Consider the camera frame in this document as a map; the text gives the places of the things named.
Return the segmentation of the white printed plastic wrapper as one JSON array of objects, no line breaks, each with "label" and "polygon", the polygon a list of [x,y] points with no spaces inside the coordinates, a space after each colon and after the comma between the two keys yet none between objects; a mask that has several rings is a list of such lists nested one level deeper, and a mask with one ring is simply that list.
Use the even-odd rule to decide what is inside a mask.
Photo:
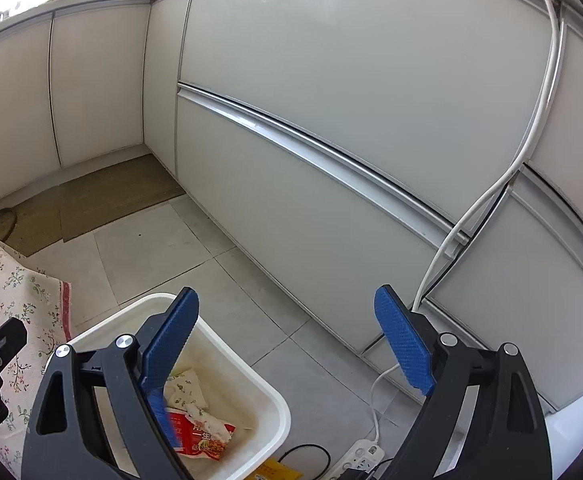
[{"label": "white printed plastic wrapper", "polygon": [[214,415],[210,415],[194,403],[185,404],[183,408],[186,415],[188,415],[188,419],[194,426],[203,430],[212,440],[222,443],[229,443],[231,441],[233,431],[226,428],[226,423],[223,420],[214,417]]}]

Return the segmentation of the white plastic trash bin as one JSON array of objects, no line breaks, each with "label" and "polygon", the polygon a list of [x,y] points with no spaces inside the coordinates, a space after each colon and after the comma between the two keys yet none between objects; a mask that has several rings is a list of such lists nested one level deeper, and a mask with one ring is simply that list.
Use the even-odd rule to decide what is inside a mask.
[{"label": "white plastic trash bin", "polygon": [[[108,346],[117,336],[135,334],[150,315],[162,313],[176,295],[146,295],[69,341],[78,352]],[[283,397],[260,377],[200,317],[173,372],[192,368],[200,380],[209,413],[235,426],[220,460],[181,457],[194,479],[245,479],[267,460],[290,433],[290,409]],[[114,412],[103,389],[96,389],[106,436],[117,465],[136,474]]]}]

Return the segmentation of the white kitchen cabinets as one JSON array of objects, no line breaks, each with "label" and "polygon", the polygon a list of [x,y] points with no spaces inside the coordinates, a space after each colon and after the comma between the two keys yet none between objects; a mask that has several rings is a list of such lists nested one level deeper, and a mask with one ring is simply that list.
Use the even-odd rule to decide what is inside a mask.
[{"label": "white kitchen cabinets", "polygon": [[0,10],[0,200],[135,146],[374,365],[389,283],[583,396],[583,0]]}]

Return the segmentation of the floral tablecloth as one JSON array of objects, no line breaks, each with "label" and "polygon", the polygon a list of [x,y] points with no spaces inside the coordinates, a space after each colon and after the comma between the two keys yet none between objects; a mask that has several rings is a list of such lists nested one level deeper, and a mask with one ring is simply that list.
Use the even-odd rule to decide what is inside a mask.
[{"label": "floral tablecloth", "polygon": [[71,286],[30,266],[27,258],[0,242],[0,325],[21,320],[27,343],[1,373],[8,413],[0,425],[0,462],[20,477],[22,449],[34,399],[50,356],[71,340]]}]

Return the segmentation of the brown floor mat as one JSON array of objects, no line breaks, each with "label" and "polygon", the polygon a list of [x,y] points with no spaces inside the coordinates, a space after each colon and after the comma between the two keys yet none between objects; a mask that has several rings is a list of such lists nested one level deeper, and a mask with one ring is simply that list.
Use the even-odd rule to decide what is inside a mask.
[{"label": "brown floor mat", "polygon": [[152,154],[86,174],[60,186],[63,240],[184,194],[183,188]]},{"label": "brown floor mat", "polygon": [[2,243],[22,255],[29,257],[63,237],[58,188],[50,188],[12,208],[17,212],[16,228]]}]

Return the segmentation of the red instant noodle packet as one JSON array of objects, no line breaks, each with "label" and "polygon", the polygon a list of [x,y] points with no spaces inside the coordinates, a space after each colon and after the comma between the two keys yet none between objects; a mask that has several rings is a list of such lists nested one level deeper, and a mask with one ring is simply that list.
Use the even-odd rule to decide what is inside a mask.
[{"label": "red instant noodle packet", "polygon": [[[205,460],[220,460],[229,443],[212,440],[203,430],[194,426],[188,419],[184,408],[167,408],[167,415],[173,431],[172,447],[178,454],[187,458],[204,458]],[[229,422],[226,428],[234,432],[236,427]]]}]

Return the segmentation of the white tissue packet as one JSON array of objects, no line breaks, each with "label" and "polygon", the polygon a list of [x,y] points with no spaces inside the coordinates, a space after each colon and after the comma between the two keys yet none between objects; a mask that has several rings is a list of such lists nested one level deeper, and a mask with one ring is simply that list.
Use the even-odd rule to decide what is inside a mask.
[{"label": "white tissue packet", "polygon": [[184,408],[188,404],[194,404],[202,410],[208,408],[203,390],[200,388],[200,378],[192,368],[167,379],[164,397],[168,408]]}]

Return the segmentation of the white power strip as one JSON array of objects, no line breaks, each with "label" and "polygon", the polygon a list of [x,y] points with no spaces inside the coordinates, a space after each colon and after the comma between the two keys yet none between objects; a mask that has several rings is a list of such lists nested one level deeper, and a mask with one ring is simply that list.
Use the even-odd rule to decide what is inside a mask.
[{"label": "white power strip", "polygon": [[325,478],[329,480],[367,479],[374,468],[384,460],[385,455],[386,452],[375,441],[357,440],[325,474]]}]

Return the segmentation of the yellow paper packet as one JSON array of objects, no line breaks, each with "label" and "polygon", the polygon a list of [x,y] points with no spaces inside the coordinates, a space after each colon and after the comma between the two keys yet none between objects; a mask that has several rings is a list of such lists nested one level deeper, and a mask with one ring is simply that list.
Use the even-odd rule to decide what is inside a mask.
[{"label": "yellow paper packet", "polygon": [[259,465],[246,480],[300,480],[302,474],[293,468],[290,468],[274,458],[268,458]]}]

